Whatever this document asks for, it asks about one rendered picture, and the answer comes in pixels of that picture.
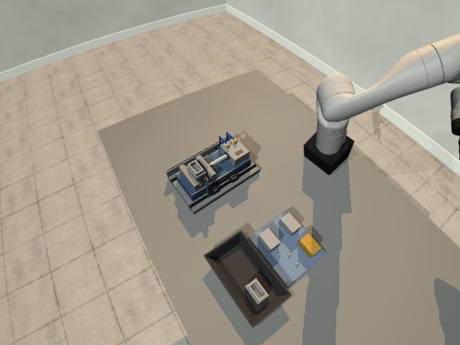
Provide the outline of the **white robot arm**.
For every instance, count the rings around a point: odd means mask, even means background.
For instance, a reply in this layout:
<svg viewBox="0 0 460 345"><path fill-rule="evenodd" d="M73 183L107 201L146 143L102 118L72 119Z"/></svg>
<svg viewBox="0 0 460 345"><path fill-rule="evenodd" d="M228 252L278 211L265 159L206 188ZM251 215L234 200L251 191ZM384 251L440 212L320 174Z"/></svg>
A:
<svg viewBox="0 0 460 345"><path fill-rule="evenodd" d="M409 52L382 80L357 94L346 75L324 78L316 91L318 150L332 155L341 149L349 118L444 83L460 84L460 34Z"/></svg>

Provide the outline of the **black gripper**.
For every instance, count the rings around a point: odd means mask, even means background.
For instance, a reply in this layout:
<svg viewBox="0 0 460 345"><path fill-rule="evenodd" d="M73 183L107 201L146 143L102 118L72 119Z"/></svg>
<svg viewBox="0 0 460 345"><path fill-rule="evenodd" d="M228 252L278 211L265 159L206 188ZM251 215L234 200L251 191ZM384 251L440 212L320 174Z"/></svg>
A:
<svg viewBox="0 0 460 345"><path fill-rule="evenodd" d="M454 119L451 122L451 132L456 136L460 136L460 118ZM459 161L460 161L460 137L459 137Z"/></svg>

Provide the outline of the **yellow-orange block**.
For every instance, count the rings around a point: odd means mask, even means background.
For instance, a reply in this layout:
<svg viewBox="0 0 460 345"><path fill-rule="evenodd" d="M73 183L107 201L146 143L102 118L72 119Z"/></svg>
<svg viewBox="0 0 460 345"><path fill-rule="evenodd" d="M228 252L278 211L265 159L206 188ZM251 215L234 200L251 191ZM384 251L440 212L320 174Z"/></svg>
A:
<svg viewBox="0 0 460 345"><path fill-rule="evenodd" d="M297 245L305 252L305 254L309 258L311 258L316 252L318 252L322 248L310 234L306 234L297 243Z"/></svg>

